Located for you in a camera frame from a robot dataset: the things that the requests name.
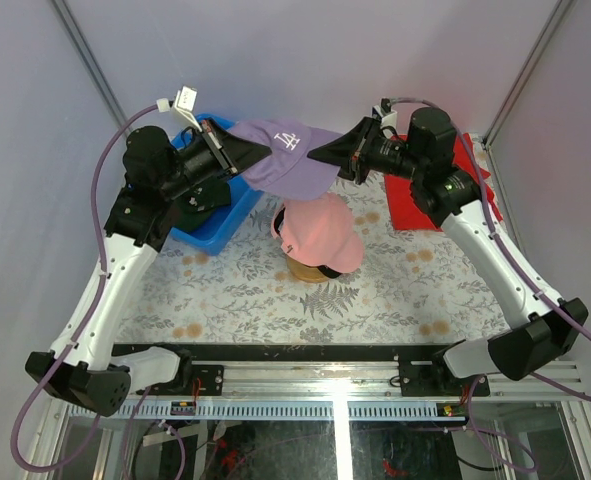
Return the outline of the dark green cap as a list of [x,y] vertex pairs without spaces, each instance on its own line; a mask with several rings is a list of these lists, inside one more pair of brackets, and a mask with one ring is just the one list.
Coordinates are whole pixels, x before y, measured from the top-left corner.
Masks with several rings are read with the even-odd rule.
[[179,198],[181,215],[175,227],[192,232],[200,228],[218,209],[230,206],[231,199],[227,182],[215,181],[199,186]]

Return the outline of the pink cap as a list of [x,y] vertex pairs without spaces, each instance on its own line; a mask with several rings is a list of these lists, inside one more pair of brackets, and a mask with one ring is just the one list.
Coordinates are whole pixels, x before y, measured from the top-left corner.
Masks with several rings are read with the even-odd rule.
[[335,193],[310,201],[284,200],[275,211],[271,233],[287,256],[306,266],[326,265],[349,274],[364,258],[353,214]]

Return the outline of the wooden hat stand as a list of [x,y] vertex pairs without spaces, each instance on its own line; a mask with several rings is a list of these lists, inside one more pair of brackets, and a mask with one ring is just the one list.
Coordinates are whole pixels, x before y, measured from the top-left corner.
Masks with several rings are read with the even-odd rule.
[[305,283],[324,283],[329,277],[322,273],[317,267],[306,266],[293,258],[286,257],[286,265],[290,273],[298,280]]

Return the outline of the purple cap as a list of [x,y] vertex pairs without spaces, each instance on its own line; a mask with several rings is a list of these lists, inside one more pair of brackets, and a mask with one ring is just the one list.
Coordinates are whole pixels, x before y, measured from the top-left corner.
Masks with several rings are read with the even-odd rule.
[[255,190],[289,200],[314,200],[334,184],[340,168],[308,156],[309,152],[341,137],[296,120],[243,120],[228,132],[270,148],[271,153],[242,173]]

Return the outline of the red cloth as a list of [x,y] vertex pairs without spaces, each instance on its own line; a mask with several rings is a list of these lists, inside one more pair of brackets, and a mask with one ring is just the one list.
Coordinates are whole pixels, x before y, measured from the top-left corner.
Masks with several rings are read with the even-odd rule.
[[391,223],[394,230],[440,231],[450,214],[458,215],[463,206],[482,200],[479,177],[467,150],[473,151],[468,133],[457,139],[453,150],[453,163],[446,175],[423,177],[424,182],[384,176],[384,188]]

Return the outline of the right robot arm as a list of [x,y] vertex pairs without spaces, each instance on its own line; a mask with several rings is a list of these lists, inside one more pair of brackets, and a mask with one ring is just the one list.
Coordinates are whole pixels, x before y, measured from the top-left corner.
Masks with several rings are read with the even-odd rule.
[[391,131],[371,115],[309,156],[338,166],[341,177],[355,184],[372,171],[409,180],[414,204],[472,261],[499,304],[508,330],[446,348],[442,363],[431,369],[433,387],[453,394],[468,377],[488,373],[519,381],[566,354],[588,309],[579,298],[563,298],[502,237],[479,174],[454,163],[462,138],[449,115],[423,105],[411,115],[404,139],[390,138]]

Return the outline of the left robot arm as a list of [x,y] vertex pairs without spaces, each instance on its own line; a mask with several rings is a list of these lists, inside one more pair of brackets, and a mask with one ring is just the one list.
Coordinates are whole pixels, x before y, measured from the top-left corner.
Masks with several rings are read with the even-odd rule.
[[123,155],[125,185],[99,233],[98,264],[64,331],[48,351],[29,355],[29,376],[52,397],[104,417],[148,387],[187,392],[194,381],[190,351],[154,344],[116,356],[119,317],[178,222],[181,196],[208,180],[228,180],[270,154],[269,147],[211,119],[193,128],[181,150],[157,126],[132,131]]

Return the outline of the black baseball cap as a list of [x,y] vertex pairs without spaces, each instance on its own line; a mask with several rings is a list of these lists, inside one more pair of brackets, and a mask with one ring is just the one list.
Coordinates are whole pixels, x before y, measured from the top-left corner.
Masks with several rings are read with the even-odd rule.
[[329,278],[329,279],[336,279],[338,277],[341,277],[343,275],[342,272],[336,271],[326,265],[320,265],[317,267],[317,269],[319,270],[319,272],[324,275],[325,277]]

